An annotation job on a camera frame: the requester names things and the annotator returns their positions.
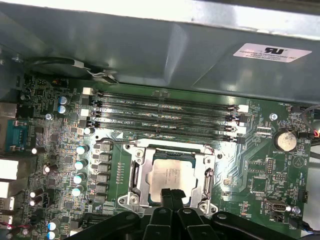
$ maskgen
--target cpu socket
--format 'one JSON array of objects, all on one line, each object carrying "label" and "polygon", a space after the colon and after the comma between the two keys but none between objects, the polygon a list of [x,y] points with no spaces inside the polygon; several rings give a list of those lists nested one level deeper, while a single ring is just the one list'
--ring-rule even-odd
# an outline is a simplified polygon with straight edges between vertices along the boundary
[{"label": "cpu socket", "polygon": [[131,155],[128,194],[117,199],[120,206],[144,213],[160,206],[161,189],[181,189],[185,207],[211,216],[218,208],[211,203],[217,151],[209,145],[139,139],[122,145]]}]

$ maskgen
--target integrated circuit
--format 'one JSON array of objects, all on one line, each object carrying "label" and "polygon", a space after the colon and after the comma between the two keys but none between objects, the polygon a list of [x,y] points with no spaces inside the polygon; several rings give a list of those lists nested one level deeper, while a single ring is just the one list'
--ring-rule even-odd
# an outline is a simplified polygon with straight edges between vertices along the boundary
[{"label": "integrated circuit", "polygon": [[66,209],[73,209],[74,208],[74,203],[71,202],[71,201],[67,201],[67,202],[64,203],[64,207]]},{"label": "integrated circuit", "polygon": [[66,157],[64,158],[64,162],[65,162],[66,164],[71,164],[71,163],[73,162],[73,157],[72,157],[72,156],[66,156]]},{"label": "integrated circuit", "polygon": [[52,134],[50,136],[50,139],[51,139],[52,142],[58,142],[59,136],[57,134]]}]

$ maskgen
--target chip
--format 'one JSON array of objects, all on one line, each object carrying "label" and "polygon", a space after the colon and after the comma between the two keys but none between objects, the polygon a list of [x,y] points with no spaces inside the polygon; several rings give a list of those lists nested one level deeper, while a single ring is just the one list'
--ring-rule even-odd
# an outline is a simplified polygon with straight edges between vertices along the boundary
[{"label": "chip", "polygon": [[79,95],[73,95],[72,98],[71,98],[72,102],[79,102],[79,100],[80,100],[80,96]]},{"label": "chip", "polygon": [[89,105],[89,98],[82,98],[82,101],[81,101],[81,105],[86,105],[88,106]]},{"label": "chip", "polygon": [[85,129],[87,127],[87,120],[80,120],[79,121],[79,128]]},{"label": "chip", "polygon": [[74,208],[74,203],[71,202],[71,201],[67,201],[67,202],[64,203],[64,207],[66,209],[73,209]]},{"label": "chip", "polygon": [[52,134],[50,139],[52,142],[58,142],[59,136],[57,134]]},{"label": "chip", "polygon": [[78,120],[78,113],[76,113],[76,112],[71,113],[70,120],[77,121]]},{"label": "chip", "polygon": [[105,185],[96,185],[95,191],[97,193],[105,193],[107,191],[107,186]]},{"label": "chip", "polygon": [[100,154],[99,155],[100,162],[109,162],[110,161],[110,154]]},{"label": "chip", "polygon": [[194,173],[195,169],[192,168],[190,161],[155,159],[152,171],[148,175],[151,200],[160,203],[161,189],[181,189],[186,196],[182,198],[182,202],[187,204],[190,200],[192,189],[197,185]]},{"label": "chip", "polygon": [[108,175],[105,175],[105,174],[98,174],[97,175],[97,178],[96,178],[96,181],[99,182],[99,183],[106,183],[108,180]]},{"label": "chip", "polygon": [[37,127],[34,128],[34,132],[37,133],[37,134],[43,134],[44,133],[44,128],[37,126]]},{"label": "chip", "polygon": [[56,180],[55,179],[49,179],[48,180],[48,185],[49,186],[55,186],[56,185]]},{"label": "chip", "polygon": [[108,172],[109,165],[107,164],[99,164],[98,165],[98,172]]},{"label": "chip", "polygon": [[72,156],[66,156],[66,157],[64,158],[64,162],[65,162],[66,164],[71,164],[71,163],[73,162]]},{"label": "chip", "polygon": [[251,183],[251,192],[253,193],[265,193],[267,189],[267,179],[253,177]]},{"label": "chip", "polygon": [[63,216],[63,217],[61,218],[61,222],[62,222],[62,223],[68,223],[68,222],[69,222],[69,217],[68,217],[68,216]]},{"label": "chip", "polygon": [[106,196],[104,195],[95,195],[94,202],[103,204],[106,201]]}]

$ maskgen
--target usb port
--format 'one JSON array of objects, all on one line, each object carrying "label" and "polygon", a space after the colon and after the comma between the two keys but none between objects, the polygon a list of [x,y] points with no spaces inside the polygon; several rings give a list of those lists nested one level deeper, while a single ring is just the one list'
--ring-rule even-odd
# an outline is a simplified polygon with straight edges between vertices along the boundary
[{"label": "usb port", "polygon": [[286,211],[286,204],[283,203],[282,201],[279,201],[277,199],[273,198],[266,198],[264,199],[265,204],[267,204],[271,210],[275,212],[285,212]]}]

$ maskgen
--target green circuit board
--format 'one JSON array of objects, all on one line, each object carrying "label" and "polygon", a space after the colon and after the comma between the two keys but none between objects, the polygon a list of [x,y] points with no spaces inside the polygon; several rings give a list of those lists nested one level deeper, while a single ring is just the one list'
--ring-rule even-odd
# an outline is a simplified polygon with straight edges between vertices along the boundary
[{"label": "green circuit board", "polygon": [[[116,116],[117,119],[113,119],[112,124],[108,122],[97,127],[96,133],[122,142],[150,138],[210,145],[223,155],[214,167],[211,203],[220,211],[233,213],[294,238],[301,236],[301,231],[294,229],[288,223],[290,217],[302,219],[307,194],[311,140],[298,137],[298,133],[309,131],[301,120],[300,113],[292,111],[292,107],[299,105],[128,84],[30,77],[24,86],[24,91],[30,92],[30,101],[22,102],[18,109],[18,113],[21,114],[19,119],[27,122],[28,129],[24,152],[30,154],[35,146],[44,146],[46,153],[38,155],[37,169],[29,178],[29,188],[25,191],[24,198],[23,223],[25,224],[37,209],[42,209],[41,206],[29,205],[30,191],[43,188],[45,192],[50,192],[53,203],[42,209],[41,223],[27,236],[19,233],[19,238],[47,239],[46,226],[50,220],[58,218],[60,226],[58,226],[57,239],[64,239],[73,229],[71,222],[80,219],[84,213],[112,216],[126,211],[118,205],[117,199],[128,192],[131,155],[122,150],[120,143],[109,144],[103,150],[101,146],[97,147],[93,136],[84,134],[82,122],[90,119],[83,117],[81,111],[83,109],[93,111],[96,108],[88,104],[87,96],[83,96],[84,87],[116,95],[116,100],[109,104],[115,104],[114,108],[117,110],[111,113],[116,116],[121,112],[121,116]],[[128,95],[148,98],[145,100],[146,103],[143,105],[140,103],[140,106],[137,106],[135,105],[137,101],[130,101]],[[68,114],[63,115],[57,112],[60,96],[70,99]],[[92,97],[96,97],[97,101],[104,98],[94,95]],[[153,123],[148,120],[148,115],[141,114],[147,111],[146,106],[151,106],[151,110],[148,109],[149,112],[154,111],[155,105],[148,103],[149,98],[159,101],[164,106],[162,106],[164,111],[167,108],[164,100],[177,101],[175,108],[173,109],[171,104],[171,109],[167,112],[171,112],[175,118],[181,117],[181,124],[183,124],[183,118],[187,118],[183,112],[185,108],[179,107],[179,103],[184,101],[198,103],[198,106],[206,104],[248,106],[248,111],[244,113],[247,119],[244,123],[246,131],[239,135],[244,142],[238,144],[219,139],[223,131],[213,129],[210,122],[210,115],[218,115],[219,111],[208,111],[197,107],[189,107],[193,117],[187,122],[194,124],[201,122],[201,126],[194,127],[191,124],[183,128],[171,129],[171,131],[154,132]],[[52,113],[53,120],[45,119],[47,113]],[[271,114],[276,114],[277,118],[271,120]],[[166,123],[162,125],[162,129],[170,129],[171,125],[172,123]],[[284,130],[296,133],[297,142],[293,150],[281,151],[275,147],[274,137]],[[89,146],[89,151],[78,155],[76,148],[83,144]],[[101,174],[99,170],[101,154],[107,154],[110,157],[106,169],[103,170],[105,174]],[[87,159],[88,166],[78,171],[74,164],[81,159]],[[58,171],[45,175],[43,166],[47,163],[58,164]],[[71,194],[76,186],[73,177],[78,173],[85,173],[87,178],[82,183],[83,193],[74,197]],[[101,184],[106,186],[105,192],[97,194],[96,188]],[[300,212],[283,212],[283,221],[276,221],[272,211],[265,204],[265,198],[283,201],[292,208],[298,207]]]}]

